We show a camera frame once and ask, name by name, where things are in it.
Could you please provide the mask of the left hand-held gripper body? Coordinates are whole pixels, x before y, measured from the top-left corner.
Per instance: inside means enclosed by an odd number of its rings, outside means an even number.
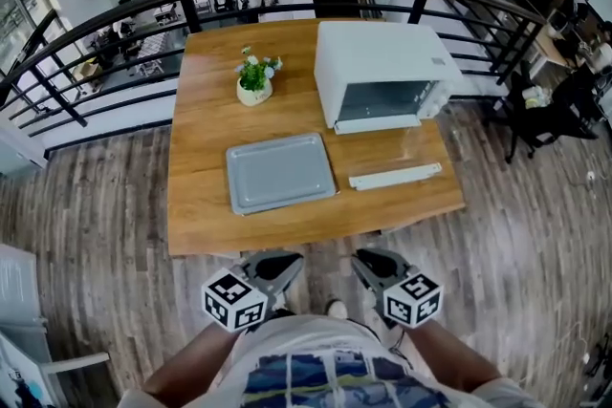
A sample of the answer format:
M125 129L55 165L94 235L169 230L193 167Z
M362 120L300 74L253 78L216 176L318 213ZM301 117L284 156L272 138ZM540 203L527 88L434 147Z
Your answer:
M263 323L278 299L251 282L239 266L218 270L203 284L201 293L204 312L229 333Z

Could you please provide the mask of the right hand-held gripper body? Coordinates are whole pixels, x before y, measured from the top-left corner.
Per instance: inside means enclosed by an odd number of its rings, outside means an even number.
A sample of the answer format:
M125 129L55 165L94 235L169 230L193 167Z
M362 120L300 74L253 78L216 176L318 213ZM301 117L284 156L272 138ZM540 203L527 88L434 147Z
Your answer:
M444 288L422 272L408 275L382 292L382 318L410 329L432 319L441 309Z

